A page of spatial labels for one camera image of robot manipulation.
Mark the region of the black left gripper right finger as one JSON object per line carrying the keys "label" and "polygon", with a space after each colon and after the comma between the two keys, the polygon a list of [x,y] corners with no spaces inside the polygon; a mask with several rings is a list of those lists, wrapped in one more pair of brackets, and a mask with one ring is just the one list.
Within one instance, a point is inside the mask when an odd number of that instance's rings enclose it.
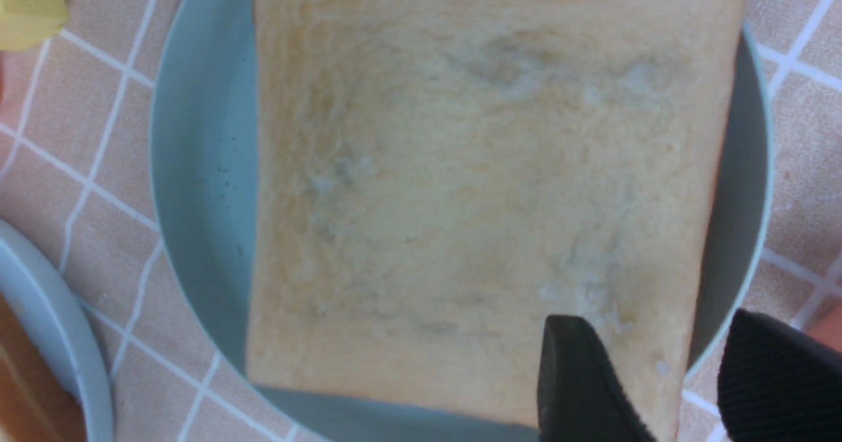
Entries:
{"label": "black left gripper right finger", "polygon": [[718,410],[731,441],[839,441],[840,353],[740,309],[718,371]]}

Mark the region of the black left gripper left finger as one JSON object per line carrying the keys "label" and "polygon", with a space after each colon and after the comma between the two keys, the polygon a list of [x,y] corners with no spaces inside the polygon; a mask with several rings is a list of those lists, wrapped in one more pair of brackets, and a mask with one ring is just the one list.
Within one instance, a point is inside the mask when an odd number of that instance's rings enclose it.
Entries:
{"label": "black left gripper left finger", "polygon": [[545,319],[536,388],[541,441],[653,441],[583,317]]}

